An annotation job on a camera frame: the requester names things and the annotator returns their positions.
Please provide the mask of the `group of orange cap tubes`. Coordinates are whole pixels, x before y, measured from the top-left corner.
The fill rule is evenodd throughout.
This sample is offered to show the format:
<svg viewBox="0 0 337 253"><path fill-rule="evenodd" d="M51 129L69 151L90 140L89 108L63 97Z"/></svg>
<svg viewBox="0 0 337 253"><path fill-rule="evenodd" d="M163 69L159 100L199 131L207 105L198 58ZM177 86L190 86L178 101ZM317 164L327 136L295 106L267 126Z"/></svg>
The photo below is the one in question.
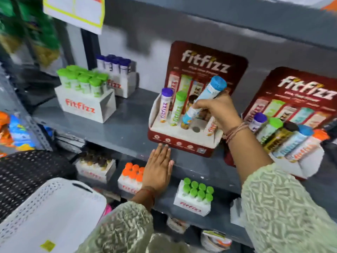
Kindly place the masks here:
<svg viewBox="0 0 337 253"><path fill-rule="evenodd" d="M127 162L121 174L122 181L128 183L142 183L145 167Z"/></svg>

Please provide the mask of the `group of green cap tubes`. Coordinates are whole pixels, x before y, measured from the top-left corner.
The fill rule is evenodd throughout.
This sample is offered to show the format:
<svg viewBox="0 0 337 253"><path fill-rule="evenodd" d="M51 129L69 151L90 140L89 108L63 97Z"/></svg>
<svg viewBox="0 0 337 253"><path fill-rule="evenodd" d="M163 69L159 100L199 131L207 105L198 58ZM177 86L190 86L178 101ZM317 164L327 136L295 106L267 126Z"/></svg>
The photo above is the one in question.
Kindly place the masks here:
<svg viewBox="0 0 337 253"><path fill-rule="evenodd" d="M214 188L212 186L206 186L204 183L192 181L187 177L182 180L181 192L184 198L201 202L206 205L210 205L214 199Z"/></svg>
<svg viewBox="0 0 337 253"><path fill-rule="evenodd" d="M61 85L67 90L74 90L82 94L90 94L99 98L108 91L109 75L98 69L87 70L80 66L69 65L56 71Z"/></svg>

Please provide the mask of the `person's right forearm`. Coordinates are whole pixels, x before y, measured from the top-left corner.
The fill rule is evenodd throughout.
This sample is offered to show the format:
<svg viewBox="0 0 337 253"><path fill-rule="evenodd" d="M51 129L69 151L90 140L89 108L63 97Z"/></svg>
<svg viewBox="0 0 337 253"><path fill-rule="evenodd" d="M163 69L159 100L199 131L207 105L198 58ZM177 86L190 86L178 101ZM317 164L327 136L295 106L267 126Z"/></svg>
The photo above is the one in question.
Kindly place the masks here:
<svg viewBox="0 0 337 253"><path fill-rule="evenodd" d="M245 229L256 253L337 253L337 223L280 169L243 123L225 134L242 182Z"/></svg>

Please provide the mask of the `white cardboard tube box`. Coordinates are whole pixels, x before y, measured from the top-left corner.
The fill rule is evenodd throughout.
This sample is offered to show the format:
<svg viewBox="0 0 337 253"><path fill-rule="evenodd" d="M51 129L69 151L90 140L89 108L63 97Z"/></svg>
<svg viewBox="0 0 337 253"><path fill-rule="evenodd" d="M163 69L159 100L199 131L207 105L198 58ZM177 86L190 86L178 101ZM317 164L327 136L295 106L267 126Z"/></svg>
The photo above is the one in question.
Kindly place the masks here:
<svg viewBox="0 0 337 253"><path fill-rule="evenodd" d="M138 74L136 72L136 63L131 61L131 72L129 74L109 75L107 84L114 89L115 95L128 98L137 88Z"/></svg>
<svg viewBox="0 0 337 253"><path fill-rule="evenodd" d="M199 200L197 195L192 196L183 189L184 186L184 181L181 180L175 194L174 205L202 217L207 216L211 212L211 202L206 203L205 199Z"/></svg>
<svg viewBox="0 0 337 253"><path fill-rule="evenodd" d="M99 123L105 123L117 109L113 89L109 89L101 97L65 89L63 86L58 86L54 90L64 112Z"/></svg>
<svg viewBox="0 0 337 253"><path fill-rule="evenodd" d="M241 198L236 198L230 203L230 222L244 228L245 218L242 211L241 201Z"/></svg>
<svg viewBox="0 0 337 253"><path fill-rule="evenodd" d="M111 160L106 168L99 166L99 164L88 165L85 161L80 161L80 159L74 165L79 175L104 184L108 183L116 171L116 160Z"/></svg>
<svg viewBox="0 0 337 253"><path fill-rule="evenodd" d="M138 191L140 191L143 185L143 183L128 183L128 182L122 181L121 175L117 182L118 182L118 188L120 190L129 192L131 194L136 194Z"/></svg>

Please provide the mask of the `yellow sticker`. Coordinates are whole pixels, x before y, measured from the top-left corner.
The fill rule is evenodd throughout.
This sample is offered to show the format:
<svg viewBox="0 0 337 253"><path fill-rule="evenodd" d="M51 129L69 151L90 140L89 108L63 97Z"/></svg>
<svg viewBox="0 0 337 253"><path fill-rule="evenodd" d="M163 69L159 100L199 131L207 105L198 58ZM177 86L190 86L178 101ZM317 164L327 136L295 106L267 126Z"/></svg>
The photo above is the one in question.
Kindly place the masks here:
<svg viewBox="0 0 337 253"><path fill-rule="evenodd" d="M40 245L40 248L42 248L44 251L51 253L53 249L55 248L56 244L50 240L46 240L43 244Z"/></svg>

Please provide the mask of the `white printed packet green band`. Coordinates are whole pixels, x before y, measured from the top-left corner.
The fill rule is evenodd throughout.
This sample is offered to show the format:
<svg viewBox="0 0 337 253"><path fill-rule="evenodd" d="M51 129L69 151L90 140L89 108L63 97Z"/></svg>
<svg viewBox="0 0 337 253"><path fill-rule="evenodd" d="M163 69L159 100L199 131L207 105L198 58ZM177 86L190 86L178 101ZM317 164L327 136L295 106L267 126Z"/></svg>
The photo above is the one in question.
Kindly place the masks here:
<svg viewBox="0 0 337 253"><path fill-rule="evenodd" d="M227 238L223 233L212 230L202 230L200 242L206 251L222 253L230 249L233 241Z"/></svg>

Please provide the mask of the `black perforated plastic basket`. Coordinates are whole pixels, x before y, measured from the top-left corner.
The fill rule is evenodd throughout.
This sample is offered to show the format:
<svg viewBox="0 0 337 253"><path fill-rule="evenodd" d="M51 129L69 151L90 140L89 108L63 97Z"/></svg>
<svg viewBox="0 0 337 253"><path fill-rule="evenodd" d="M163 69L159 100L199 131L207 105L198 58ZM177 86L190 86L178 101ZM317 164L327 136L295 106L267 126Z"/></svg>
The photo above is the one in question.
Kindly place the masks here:
<svg viewBox="0 0 337 253"><path fill-rule="evenodd" d="M0 223L41 185L53 178L76 179L76 168L62 154L29 150L0 158Z"/></svg>

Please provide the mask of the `group of purple cap tubes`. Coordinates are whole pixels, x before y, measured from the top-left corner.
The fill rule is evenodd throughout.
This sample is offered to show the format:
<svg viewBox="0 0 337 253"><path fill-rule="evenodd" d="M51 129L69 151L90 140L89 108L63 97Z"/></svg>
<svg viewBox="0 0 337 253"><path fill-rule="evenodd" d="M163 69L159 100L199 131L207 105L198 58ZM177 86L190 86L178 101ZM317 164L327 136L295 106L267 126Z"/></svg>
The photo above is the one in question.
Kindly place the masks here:
<svg viewBox="0 0 337 253"><path fill-rule="evenodd" d="M96 54L97 70L109 75L129 74L131 72L131 59L113 54L107 56Z"/></svg>

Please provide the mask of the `person's right hand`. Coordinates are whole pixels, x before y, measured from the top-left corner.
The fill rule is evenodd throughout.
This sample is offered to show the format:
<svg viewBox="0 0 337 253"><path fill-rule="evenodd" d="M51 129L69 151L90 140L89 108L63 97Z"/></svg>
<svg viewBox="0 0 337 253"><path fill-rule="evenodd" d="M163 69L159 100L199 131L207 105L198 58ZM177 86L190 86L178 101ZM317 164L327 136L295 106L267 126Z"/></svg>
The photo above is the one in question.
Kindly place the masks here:
<svg viewBox="0 0 337 253"><path fill-rule="evenodd" d="M240 126L243 122L226 91L222 91L212 99L212 110L208 111L215 117L217 126L224 134Z"/></svg>

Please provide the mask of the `white perforated plastic basket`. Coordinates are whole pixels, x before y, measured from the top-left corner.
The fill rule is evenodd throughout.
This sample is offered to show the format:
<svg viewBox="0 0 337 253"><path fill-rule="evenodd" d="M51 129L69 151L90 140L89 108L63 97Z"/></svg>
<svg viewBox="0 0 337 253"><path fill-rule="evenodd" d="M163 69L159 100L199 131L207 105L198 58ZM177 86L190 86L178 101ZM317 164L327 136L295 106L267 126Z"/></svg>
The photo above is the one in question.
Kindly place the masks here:
<svg viewBox="0 0 337 253"><path fill-rule="evenodd" d="M0 224L0 253L74 253L96 227L106 198L86 184L63 178L45 182Z"/></svg>

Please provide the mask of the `orange and blue snack packets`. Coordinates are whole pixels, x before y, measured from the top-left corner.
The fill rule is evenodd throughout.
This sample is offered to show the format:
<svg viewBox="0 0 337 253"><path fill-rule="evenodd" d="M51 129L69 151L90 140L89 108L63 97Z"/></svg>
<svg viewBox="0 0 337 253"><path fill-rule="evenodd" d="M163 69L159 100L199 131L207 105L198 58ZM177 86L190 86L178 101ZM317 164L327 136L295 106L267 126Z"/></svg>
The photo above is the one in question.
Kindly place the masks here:
<svg viewBox="0 0 337 253"><path fill-rule="evenodd" d="M0 111L0 158L34 149L35 144L20 120Z"/></svg>

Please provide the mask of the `green cap tablet tube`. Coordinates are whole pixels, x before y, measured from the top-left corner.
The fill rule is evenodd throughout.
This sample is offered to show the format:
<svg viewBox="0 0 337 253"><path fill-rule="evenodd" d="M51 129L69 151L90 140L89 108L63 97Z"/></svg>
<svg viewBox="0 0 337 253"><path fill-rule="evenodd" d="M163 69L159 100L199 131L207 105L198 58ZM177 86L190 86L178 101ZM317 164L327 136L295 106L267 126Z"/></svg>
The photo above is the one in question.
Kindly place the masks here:
<svg viewBox="0 0 337 253"><path fill-rule="evenodd" d="M267 124L257 134L256 139L263 145L266 140L279 128L283 127L283 122L280 118L271 117L268 119Z"/></svg>
<svg viewBox="0 0 337 253"><path fill-rule="evenodd" d="M185 91L178 91L176 93L175 102L170 117L170 125L177 126L180 120L180 116L187 98Z"/></svg>

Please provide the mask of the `red cardboard display stand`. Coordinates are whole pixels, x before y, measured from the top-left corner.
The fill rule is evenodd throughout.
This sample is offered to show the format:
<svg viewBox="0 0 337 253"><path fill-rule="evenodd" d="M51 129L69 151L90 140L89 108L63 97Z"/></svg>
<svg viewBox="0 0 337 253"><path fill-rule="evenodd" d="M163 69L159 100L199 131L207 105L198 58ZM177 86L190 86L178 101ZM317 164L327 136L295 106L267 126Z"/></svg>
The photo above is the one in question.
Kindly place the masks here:
<svg viewBox="0 0 337 253"><path fill-rule="evenodd" d="M290 121L327 132L330 122L337 118L337 79L287 67L275 68L242 114L243 121L249 125L258 112L268 119L280 118L283 123ZM267 122L254 134L255 137ZM324 155L321 145L295 163L285 157L276 158L272 152L267 154L280 168L299 180L306 180L318 172Z"/></svg>
<svg viewBox="0 0 337 253"><path fill-rule="evenodd" d="M239 55L194 43L175 41L171 45L164 84L164 88L173 90L167 121L159 122L160 92L149 115L148 139L202 157L211 157L221 141L223 132L217 128L212 136L205 134L205 127L212 117L207 109L200 111L187 130L182 129L182 115L185 113L188 97L192 94L200 96L213 76L222 77L227 82L223 91L232 94L248 64L248 60ZM178 91L185 91L187 98L178 125L171 126L170 117Z"/></svg>

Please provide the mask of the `person's left forearm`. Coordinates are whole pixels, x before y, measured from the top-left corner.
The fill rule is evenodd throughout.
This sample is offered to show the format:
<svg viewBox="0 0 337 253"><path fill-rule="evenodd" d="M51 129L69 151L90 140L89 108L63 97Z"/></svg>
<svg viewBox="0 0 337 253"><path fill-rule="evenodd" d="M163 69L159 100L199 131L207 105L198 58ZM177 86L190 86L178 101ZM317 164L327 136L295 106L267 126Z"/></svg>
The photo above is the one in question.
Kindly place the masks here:
<svg viewBox="0 0 337 253"><path fill-rule="evenodd" d="M141 189L132 200L103 217L74 253L150 253L154 194Z"/></svg>

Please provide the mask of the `purple cap tablet tube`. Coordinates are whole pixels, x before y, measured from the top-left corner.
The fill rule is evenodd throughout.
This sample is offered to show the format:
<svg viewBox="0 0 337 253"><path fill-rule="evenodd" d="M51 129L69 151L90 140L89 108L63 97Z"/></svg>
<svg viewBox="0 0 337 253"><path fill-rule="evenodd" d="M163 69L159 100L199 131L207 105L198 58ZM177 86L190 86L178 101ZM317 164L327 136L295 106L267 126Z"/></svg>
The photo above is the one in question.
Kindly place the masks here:
<svg viewBox="0 0 337 253"><path fill-rule="evenodd" d="M248 127L251 130L251 132L255 134L267 120L268 117L265 114L258 112L254 115Z"/></svg>
<svg viewBox="0 0 337 253"><path fill-rule="evenodd" d="M159 122L165 123L170 108L171 98L173 96L173 90L171 88L163 88L161 91L161 101L159 108Z"/></svg>

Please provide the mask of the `hanging green snack packets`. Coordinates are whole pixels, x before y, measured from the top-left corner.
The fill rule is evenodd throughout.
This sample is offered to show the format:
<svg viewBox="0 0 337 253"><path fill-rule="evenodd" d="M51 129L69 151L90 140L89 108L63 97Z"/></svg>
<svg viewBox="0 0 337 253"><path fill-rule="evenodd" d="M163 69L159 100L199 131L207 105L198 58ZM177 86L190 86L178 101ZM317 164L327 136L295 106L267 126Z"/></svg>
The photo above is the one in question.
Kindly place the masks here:
<svg viewBox="0 0 337 253"><path fill-rule="evenodd" d="M19 66L38 65L50 76L64 67L53 19L40 0L0 0L0 46Z"/></svg>

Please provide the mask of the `person's left hand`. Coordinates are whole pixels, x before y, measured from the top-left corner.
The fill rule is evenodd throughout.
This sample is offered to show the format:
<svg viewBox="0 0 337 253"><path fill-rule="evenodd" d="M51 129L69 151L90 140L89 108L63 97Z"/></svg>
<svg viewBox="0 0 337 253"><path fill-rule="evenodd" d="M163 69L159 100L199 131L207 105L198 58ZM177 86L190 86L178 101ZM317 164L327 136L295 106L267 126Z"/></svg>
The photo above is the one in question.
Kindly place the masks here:
<svg viewBox="0 0 337 253"><path fill-rule="evenodd" d="M168 163L171 159L169 146L158 144L153 149L145 166L142 188L150 190L155 197L164 192L170 182L167 179Z"/></svg>

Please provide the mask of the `orange cap tablet tube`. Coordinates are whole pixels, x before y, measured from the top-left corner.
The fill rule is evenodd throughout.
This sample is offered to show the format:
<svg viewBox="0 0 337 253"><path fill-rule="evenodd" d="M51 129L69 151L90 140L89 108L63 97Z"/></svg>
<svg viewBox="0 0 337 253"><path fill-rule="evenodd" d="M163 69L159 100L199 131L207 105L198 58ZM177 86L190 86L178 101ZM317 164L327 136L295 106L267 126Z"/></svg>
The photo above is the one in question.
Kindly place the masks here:
<svg viewBox="0 0 337 253"><path fill-rule="evenodd" d="M208 121L208 123L207 123L207 125L206 125L206 127L205 127L204 132L205 132L205 134L206 134L207 136L212 136L212 135L214 134L214 132L215 132L216 129L217 129L217 122L216 122L215 117L212 116L212 117L209 119L209 121Z"/></svg>
<svg viewBox="0 0 337 253"><path fill-rule="evenodd" d="M285 155L285 159L289 162L295 163L318 148L323 141L328 139L330 139L330 136L324 129L314 129L313 135L308 137L290 153Z"/></svg>

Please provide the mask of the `blue cap tablet tube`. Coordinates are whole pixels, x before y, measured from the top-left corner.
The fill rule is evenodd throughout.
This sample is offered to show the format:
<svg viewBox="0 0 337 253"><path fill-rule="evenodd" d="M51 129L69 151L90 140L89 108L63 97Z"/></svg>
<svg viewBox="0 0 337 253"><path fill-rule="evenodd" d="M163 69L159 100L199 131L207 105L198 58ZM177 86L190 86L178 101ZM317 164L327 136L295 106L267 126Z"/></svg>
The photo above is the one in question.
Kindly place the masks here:
<svg viewBox="0 0 337 253"><path fill-rule="evenodd" d="M213 76L210 80L210 83L202 91L200 96L197 97L195 102L201 99L213 99L226 87L227 87L227 82L222 77ZM192 122L192 120L195 119L199 115L202 109L203 108L196 109L194 107L190 107L182 117L181 127L187 128L188 125L190 125L190 123Z"/></svg>
<svg viewBox="0 0 337 253"><path fill-rule="evenodd" d="M295 131L288 140L285 141L272 155L276 158L282 158L290 153L296 146L304 142L309 136L313 135L312 127L299 124L298 131Z"/></svg>

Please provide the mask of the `grey metal shelf rack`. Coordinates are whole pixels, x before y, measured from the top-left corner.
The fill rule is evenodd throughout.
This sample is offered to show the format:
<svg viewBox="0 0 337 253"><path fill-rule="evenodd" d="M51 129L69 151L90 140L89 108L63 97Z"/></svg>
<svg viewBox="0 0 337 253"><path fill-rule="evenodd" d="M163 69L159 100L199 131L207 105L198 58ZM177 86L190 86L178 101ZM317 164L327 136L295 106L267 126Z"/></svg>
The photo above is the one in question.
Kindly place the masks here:
<svg viewBox="0 0 337 253"><path fill-rule="evenodd" d="M117 111L100 124L61 111L56 100L37 107L35 122L145 160L154 142L147 118L163 85L169 46L184 40L248 60L235 89L243 109L274 68L286 66L337 79L337 13L275 0L106 0L105 29L92 36L100 48L137 60L139 89L117 99Z"/></svg>

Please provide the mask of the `white paper sign yellow border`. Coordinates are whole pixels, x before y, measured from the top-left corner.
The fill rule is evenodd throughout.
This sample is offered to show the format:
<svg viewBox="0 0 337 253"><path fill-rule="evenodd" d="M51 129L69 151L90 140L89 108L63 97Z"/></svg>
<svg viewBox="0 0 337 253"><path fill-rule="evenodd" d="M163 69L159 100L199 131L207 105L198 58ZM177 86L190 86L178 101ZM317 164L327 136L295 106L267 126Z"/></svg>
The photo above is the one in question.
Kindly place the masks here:
<svg viewBox="0 0 337 253"><path fill-rule="evenodd" d="M105 0L43 0L45 14L101 35Z"/></svg>

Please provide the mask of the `group of brown cap tubes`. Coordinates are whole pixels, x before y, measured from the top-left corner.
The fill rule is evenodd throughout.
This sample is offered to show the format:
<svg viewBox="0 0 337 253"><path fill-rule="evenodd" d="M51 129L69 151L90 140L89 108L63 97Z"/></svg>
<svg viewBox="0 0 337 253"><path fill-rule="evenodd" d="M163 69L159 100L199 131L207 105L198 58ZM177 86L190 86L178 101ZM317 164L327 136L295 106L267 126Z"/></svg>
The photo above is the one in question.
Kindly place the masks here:
<svg viewBox="0 0 337 253"><path fill-rule="evenodd" d="M97 152L94 150L86 150L78 154L81 165L86 165L89 168L106 170L112 162L112 157L107 153Z"/></svg>

